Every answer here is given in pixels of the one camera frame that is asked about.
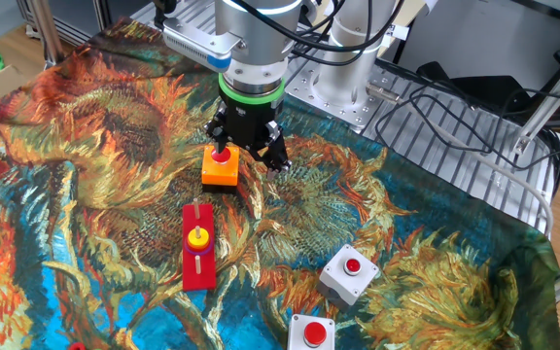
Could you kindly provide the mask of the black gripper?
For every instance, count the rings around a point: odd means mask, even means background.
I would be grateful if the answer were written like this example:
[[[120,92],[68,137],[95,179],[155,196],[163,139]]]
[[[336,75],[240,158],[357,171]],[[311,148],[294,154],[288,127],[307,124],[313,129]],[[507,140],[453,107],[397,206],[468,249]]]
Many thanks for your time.
[[[288,172],[292,166],[288,158],[282,127],[276,118],[283,109],[283,96],[263,102],[262,97],[246,103],[222,94],[222,109],[205,125],[215,152],[221,154],[228,142],[243,149],[255,150],[254,158],[267,167],[266,178]]]

